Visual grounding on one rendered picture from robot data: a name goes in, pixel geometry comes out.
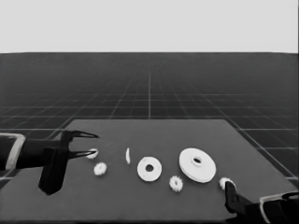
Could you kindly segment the small white gear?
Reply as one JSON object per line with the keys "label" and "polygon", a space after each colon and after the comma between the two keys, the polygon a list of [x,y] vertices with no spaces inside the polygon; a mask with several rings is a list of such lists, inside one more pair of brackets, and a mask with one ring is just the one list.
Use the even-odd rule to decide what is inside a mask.
{"label": "small white gear", "polygon": [[222,190],[225,190],[225,183],[226,182],[231,182],[235,186],[235,182],[232,179],[230,179],[228,177],[222,177],[219,181],[219,184],[220,184],[220,187],[221,187]]}
{"label": "small white gear", "polygon": [[91,153],[88,156],[86,156],[89,160],[95,159],[99,153],[97,148],[91,148],[89,151]]}
{"label": "small white gear", "polygon": [[179,176],[173,175],[169,179],[169,186],[174,192],[180,192],[183,188],[183,181]]}
{"label": "small white gear", "polygon": [[93,168],[93,172],[95,175],[104,175],[106,171],[107,165],[104,162],[97,163]]}

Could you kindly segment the white round carrier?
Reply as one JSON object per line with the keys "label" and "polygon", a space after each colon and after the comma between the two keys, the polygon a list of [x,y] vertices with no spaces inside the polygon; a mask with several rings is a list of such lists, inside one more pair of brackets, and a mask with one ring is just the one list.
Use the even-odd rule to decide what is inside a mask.
{"label": "white round carrier", "polygon": [[162,164],[154,157],[144,157],[137,165],[137,174],[143,181],[156,181],[162,174]]}

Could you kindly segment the large thick white disc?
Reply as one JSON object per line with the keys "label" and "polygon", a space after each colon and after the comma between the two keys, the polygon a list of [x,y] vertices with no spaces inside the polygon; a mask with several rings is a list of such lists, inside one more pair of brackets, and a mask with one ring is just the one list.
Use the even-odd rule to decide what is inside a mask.
{"label": "large thick white disc", "polygon": [[188,178],[199,183],[211,181],[217,171],[212,158],[199,148],[183,149],[179,154],[178,163],[181,171]]}

